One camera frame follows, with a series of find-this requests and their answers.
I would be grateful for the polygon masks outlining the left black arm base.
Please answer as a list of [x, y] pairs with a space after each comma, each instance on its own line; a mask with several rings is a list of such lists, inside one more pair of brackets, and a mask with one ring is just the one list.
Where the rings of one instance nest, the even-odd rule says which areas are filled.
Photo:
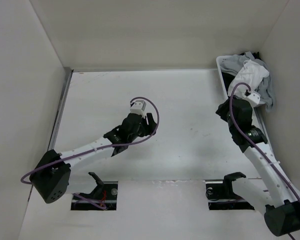
[[93, 178], [93, 189], [76, 192], [72, 196], [71, 211], [115, 211], [119, 183], [102, 181], [94, 172], [88, 173]]

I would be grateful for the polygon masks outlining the white tank top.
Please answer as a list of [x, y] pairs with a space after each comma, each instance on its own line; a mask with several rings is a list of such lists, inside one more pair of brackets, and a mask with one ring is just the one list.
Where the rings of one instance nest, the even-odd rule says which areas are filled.
[[252, 60], [245, 60], [243, 62], [243, 67], [228, 87], [228, 96], [231, 96], [234, 87], [238, 83], [246, 83], [250, 86], [251, 90], [254, 91], [258, 88], [263, 79], [267, 78], [269, 75], [269, 71], [264, 66], [261, 66], [259, 63]]

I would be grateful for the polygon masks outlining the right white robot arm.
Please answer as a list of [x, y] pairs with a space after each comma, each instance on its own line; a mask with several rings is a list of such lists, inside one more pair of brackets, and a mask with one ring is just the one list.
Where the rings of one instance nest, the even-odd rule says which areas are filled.
[[241, 172], [225, 175], [226, 198], [241, 197], [261, 215], [276, 237], [300, 230], [300, 191], [276, 160], [263, 132], [252, 124], [253, 108], [243, 99], [228, 98], [215, 112], [227, 122], [232, 140], [252, 163], [268, 192], [254, 186]]

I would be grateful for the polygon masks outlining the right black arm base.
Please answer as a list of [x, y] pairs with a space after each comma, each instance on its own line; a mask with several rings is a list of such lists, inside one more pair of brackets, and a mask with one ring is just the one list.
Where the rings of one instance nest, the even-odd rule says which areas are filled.
[[240, 178], [246, 176], [241, 172], [234, 172], [225, 175], [223, 179], [205, 181], [205, 196], [210, 211], [255, 210], [244, 198], [233, 192], [232, 183]]

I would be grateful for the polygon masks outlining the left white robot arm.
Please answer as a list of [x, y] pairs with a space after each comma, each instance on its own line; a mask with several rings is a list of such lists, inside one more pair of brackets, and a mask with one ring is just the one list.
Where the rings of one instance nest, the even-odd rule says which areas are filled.
[[122, 153], [136, 145], [137, 138], [152, 137], [157, 128], [151, 113], [129, 113], [120, 125], [87, 145], [60, 153], [48, 150], [30, 173], [30, 183], [45, 203], [53, 203], [66, 193], [72, 171]]

